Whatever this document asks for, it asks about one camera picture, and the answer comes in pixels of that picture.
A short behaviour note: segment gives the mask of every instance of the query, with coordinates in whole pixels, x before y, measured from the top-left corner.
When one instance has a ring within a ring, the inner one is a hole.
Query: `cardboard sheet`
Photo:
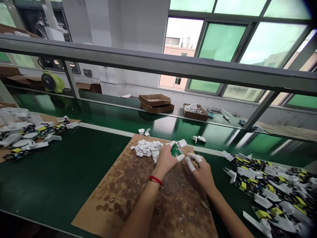
[[[72,225],[102,237],[116,237],[137,203],[153,159],[131,150],[141,139],[169,141],[134,135],[114,165],[82,206]],[[194,152],[191,146],[183,147]],[[210,210],[201,204],[207,198],[188,170],[186,161],[177,164],[164,178],[158,193],[149,237],[218,237]]]
[[[257,121],[256,126],[272,135],[286,136],[302,140],[317,141],[317,131]]]
[[[54,117],[54,116],[49,116],[49,115],[44,115],[44,114],[40,114],[41,118],[43,119],[43,121],[48,121],[48,122],[56,122],[56,119],[58,117]],[[73,122],[80,122],[81,120],[73,120],[73,119],[69,119],[70,123]],[[6,160],[4,158],[2,158],[6,153],[10,153],[12,151],[12,149],[6,149],[4,147],[0,148],[0,164],[2,162],[5,162]]]

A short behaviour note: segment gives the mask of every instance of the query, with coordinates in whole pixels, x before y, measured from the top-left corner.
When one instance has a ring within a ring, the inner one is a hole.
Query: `green circuit board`
[[[178,147],[177,144],[174,144],[173,147],[171,148],[171,154],[173,157],[177,157],[182,154],[181,149]]]

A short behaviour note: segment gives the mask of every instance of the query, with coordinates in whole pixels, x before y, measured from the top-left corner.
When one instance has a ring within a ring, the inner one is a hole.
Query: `small box of white parts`
[[[184,103],[183,111],[185,117],[190,117],[201,121],[208,120],[208,114],[201,105]]]

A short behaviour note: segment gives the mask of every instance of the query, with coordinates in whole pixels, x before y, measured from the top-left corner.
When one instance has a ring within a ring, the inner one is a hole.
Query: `workbench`
[[[77,236],[97,237],[71,222],[131,138],[83,127],[63,132],[62,138],[15,163],[0,164],[0,210]],[[105,144],[112,150],[104,151]],[[253,213],[250,205],[255,202],[229,184],[230,177],[222,170],[233,169],[233,164],[223,157],[201,155],[229,205],[255,236],[262,237],[242,217],[242,211]],[[219,237],[226,237],[219,215],[212,206],[211,210]]]
[[[135,133],[151,128],[152,137],[167,140],[186,139],[189,145],[232,153],[253,154],[253,157],[281,164],[304,167],[315,161],[316,144],[275,137],[256,132],[208,124],[167,115],[76,100],[27,90],[8,88],[17,103],[30,111],[81,119],[82,122]],[[122,103],[132,100],[121,98]],[[206,144],[194,144],[190,136],[201,135]],[[120,136],[84,127],[62,134],[62,141],[15,162],[0,164],[0,210],[45,226],[82,237],[96,237],[71,225],[72,220],[104,177],[131,137]],[[112,151],[104,151],[104,146]],[[256,237],[263,237],[242,217],[242,211],[255,218],[251,209],[257,204],[230,184],[223,168],[234,169],[224,157],[198,153],[211,165],[217,188]],[[211,205],[219,237],[228,231]]]

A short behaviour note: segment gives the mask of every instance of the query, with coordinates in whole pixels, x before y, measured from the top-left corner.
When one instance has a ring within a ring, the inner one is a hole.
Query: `hand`
[[[196,169],[194,167],[194,165],[192,164],[192,160],[195,160],[196,163],[199,164],[199,169]],[[212,193],[217,190],[217,188],[212,177],[209,163],[206,162],[204,157],[193,153],[187,154],[186,162],[197,182],[200,184],[200,186],[202,186],[206,193],[211,196]]]
[[[171,154],[171,148],[172,147],[170,145],[164,145],[161,147],[156,167],[152,172],[152,175],[161,181],[167,172],[178,163],[178,160]]]

